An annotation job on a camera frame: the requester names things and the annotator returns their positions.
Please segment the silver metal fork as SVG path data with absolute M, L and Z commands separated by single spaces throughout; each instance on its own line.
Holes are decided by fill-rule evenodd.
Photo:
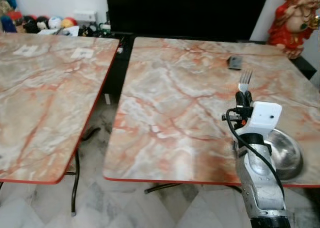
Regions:
M 238 80 L 238 91 L 246 93 L 249 90 L 250 80 L 253 76 L 253 70 L 243 70 L 240 79 Z

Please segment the small dark flat card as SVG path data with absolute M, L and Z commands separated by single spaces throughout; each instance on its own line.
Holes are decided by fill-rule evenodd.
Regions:
M 229 70 L 242 70 L 242 63 L 242 55 L 231 55 L 227 59 L 227 67 L 229 68 Z

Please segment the stainless steel bowl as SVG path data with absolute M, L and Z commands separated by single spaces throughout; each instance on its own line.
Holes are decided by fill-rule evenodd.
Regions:
M 273 166 L 283 182 L 294 180 L 302 173 L 303 153 L 292 136 L 274 129 L 265 139 L 265 144 L 270 145 Z

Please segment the red laughing buddha statue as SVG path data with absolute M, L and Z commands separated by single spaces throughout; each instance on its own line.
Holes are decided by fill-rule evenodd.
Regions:
M 297 59 L 304 50 L 305 40 L 319 28 L 319 7 L 320 0 L 285 0 L 275 10 L 267 44 L 276 46 L 288 59 Z

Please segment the black television screen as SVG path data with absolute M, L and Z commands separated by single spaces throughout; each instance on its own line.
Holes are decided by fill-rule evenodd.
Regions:
M 266 0 L 107 0 L 112 31 L 153 37 L 248 40 Z

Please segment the black straight metal table leg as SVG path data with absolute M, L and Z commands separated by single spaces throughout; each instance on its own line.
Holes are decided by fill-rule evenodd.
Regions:
M 150 193 L 153 193 L 153 192 L 158 191 L 158 190 L 169 189 L 169 188 L 176 187 L 176 186 L 179 186 L 179 185 L 181 185 L 181 183 L 158 184 L 158 185 L 155 185 L 153 187 L 149 187 L 149 188 L 145 189 L 144 193 L 145 194 L 150 194 Z

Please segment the white paper sticker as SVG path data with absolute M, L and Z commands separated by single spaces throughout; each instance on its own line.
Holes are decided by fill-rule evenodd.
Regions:
M 74 49 L 70 58 L 73 60 L 91 59 L 94 56 L 94 53 L 95 53 L 94 49 L 76 48 L 76 49 Z

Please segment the white rectangular box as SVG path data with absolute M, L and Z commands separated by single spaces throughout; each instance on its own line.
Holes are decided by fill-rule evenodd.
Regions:
M 97 23 L 99 22 L 98 11 L 96 10 L 74 10 L 73 18 L 78 23 Z

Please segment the black curved metal table leg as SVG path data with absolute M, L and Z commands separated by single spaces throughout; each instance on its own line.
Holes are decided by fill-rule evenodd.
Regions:
M 100 132 L 102 130 L 101 127 L 92 127 L 89 129 L 89 131 L 86 134 L 83 134 L 80 137 L 80 140 L 78 141 L 79 143 L 86 142 L 89 139 L 91 139 L 94 134 Z M 75 176 L 74 178 L 74 183 L 73 183 L 73 188 L 71 190 L 71 216 L 75 217 L 77 214 L 77 209 L 76 209 L 76 200 L 77 200 L 77 191 L 78 191 L 78 185 L 79 185 L 79 180 L 80 180 L 80 146 L 76 148 L 74 151 L 74 164 L 75 164 L 75 170 L 74 171 L 66 171 L 65 175 L 66 176 Z

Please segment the orange and yellow doll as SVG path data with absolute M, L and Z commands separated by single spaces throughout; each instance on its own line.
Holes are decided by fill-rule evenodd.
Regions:
M 63 29 L 69 29 L 74 26 L 78 26 L 78 22 L 75 20 L 75 18 L 66 17 L 61 21 L 61 27 Z

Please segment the white and blue doll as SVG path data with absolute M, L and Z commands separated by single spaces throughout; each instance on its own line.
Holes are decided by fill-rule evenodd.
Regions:
M 61 29 L 63 27 L 62 22 L 63 18 L 54 16 L 48 20 L 47 25 L 49 29 Z

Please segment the black haired small doll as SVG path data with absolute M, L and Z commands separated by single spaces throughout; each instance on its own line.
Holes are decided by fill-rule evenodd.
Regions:
M 46 17 L 46 16 L 39 16 L 36 18 L 36 26 L 40 29 L 40 30 L 48 30 L 50 28 L 49 26 L 49 20 L 50 18 Z
M 41 31 L 33 16 L 23 16 L 23 28 L 28 34 L 38 34 Z

